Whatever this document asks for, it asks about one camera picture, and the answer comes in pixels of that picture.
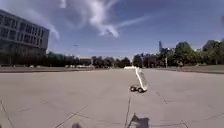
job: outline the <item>building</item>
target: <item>building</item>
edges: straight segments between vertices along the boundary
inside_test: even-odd
[[[161,52],[163,49],[163,44],[162,44],[162,41],[159,41],[159,52]]]
[[[0,52],[45,54],[49,30],[0,10]]]

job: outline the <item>green tree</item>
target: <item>green tree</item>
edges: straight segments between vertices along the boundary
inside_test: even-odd
[[[133,65],[142,68],[142,58],[140,55],[135,55],[132,61]]]
[[[131,62],[130,62],[130,60],[127,57],[122,59],[120,64],[119,64],[120,68],[124,68],[125,66],[131,66]]]
[[[154,68],[158,65],[158,55],[155,54],[146,54],[144,56],[143,64],[146,68]]]
[[[208,40],[203,46],[203,51],[209,64],[218,64],[222,56],[222,43],[215,40]]]
[[[176,45],[174,59],[176,63],[182,62],[183,64],[189,64],[193,57],[193,50],[188,42],[179,42]]]

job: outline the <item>blue sky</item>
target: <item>blue sky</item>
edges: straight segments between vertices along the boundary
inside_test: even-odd
[[[224,37],[223,0],[0,0],[0,8],[50,29],[48,49],[78,56],[157,53]]]

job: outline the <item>tree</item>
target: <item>tree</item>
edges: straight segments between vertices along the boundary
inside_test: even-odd
[[[158,55],[155,54],[146,54],[143,60],[144,67],[154,68],[158,65]]]
[[[104,65],[106,67],[114,66],[114,58],[113,57],[106,57],[106,58],[104,58]]]
[[[219,43],[215,40],[208,40],[206,44],[203,46],[203,52],[207,59],[207,63],[209,64],[218,64],[219,60],[221,60],[221,49],[222,43]]]
[[[115,67],[119,67],[120,68],[121,67],[120,63],[121,63],[121,61],[119,59],[116,59],[115,60]]]
[[[119,64],[120,68],[124,68],[125,66],[131,66],[131,62],[130,62],[130,60],[127,57],[122,59],[120,64]]]
[[[188,64],[193,56],[193,50],[191,49],[188,42],[179,42],[176,45],[174,59],[176,63],[182,62],[183,64]]]
[[[142,58],[140,55],[135,55],[132,61],[133,65],[142,68]]]

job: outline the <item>concrete plaza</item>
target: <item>concrete plaza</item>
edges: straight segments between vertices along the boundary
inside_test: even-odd
[[[2,128],[223,128],[224,75],[144,70],[0,74]]]

